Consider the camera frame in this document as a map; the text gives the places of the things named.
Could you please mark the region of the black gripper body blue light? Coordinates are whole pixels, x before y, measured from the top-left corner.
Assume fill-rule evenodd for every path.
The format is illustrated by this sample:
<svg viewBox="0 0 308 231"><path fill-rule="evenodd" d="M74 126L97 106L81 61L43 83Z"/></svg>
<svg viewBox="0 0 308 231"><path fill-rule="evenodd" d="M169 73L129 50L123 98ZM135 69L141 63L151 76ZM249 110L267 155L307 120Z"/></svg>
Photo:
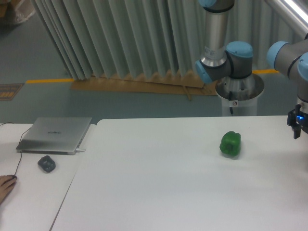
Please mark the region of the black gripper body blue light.
<svg viewBox="0 0 308 231"><path fill-rule="evenodd" d="M287 116L287 125L293 130L293 126L299 125L301 132L308 133L308 102L298 101L293 110Z"/></svg>

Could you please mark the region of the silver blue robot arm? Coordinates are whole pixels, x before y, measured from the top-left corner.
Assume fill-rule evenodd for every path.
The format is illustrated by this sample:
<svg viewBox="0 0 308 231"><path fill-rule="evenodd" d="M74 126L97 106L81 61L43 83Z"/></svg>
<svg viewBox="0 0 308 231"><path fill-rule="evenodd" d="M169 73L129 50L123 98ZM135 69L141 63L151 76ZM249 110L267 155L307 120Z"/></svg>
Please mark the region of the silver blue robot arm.
<svg viewBox="0 0 308 231"><path fill-rule="evenodd" d="M195 68L200 79L215 82L226 116L254 116L257 98L264 91L263 80L253 74L252 46L246 42L225 43L232 0L202 0L206 11L205 48ZM305 0L269 0L268 5L302 37L291 44L275 42L267 52L267 62L297 85L297 103L288 113L287 125L298 138L308 130L308 3Z"/></svg>

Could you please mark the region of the person's bare hand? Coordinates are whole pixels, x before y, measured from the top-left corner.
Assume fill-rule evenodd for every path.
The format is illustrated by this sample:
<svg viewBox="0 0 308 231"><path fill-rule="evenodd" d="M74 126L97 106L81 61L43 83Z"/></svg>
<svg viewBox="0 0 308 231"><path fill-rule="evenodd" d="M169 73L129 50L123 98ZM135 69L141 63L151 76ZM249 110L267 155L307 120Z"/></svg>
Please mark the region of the person's bare hand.
<svg viewBox="0 0 308 231"><path fill-rule="evenodd" d="M15 187L17 179L12 179L10 175L2 175L0 177L0 203L2 204L5 198Z"/></svg>

